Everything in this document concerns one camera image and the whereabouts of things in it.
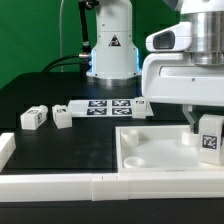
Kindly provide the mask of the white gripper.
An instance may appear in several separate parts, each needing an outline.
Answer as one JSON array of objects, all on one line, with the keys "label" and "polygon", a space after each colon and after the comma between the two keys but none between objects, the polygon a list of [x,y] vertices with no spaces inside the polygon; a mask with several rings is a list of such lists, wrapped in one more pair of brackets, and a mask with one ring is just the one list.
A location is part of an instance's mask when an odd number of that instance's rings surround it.
[{"label": "white gripper", "polygon": [[193,132],[193,105],[224,106],[224,66],[194,65],[187,53],[150,54],[142,68],[142,95],[150,102],[184,104]]}]

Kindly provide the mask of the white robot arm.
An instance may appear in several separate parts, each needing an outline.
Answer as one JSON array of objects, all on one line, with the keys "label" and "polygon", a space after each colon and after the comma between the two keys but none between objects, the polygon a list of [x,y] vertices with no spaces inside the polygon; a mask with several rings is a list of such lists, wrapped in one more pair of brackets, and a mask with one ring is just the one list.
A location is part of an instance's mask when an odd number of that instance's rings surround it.
[{"label": "white robot arm", "polygon": [[89,80],[123,85],[139,75],[149,102],[224,107],[224,0],[163,0],[181,20],[146,38],[143,62],[132,42],[130,0],[98,1]]}]

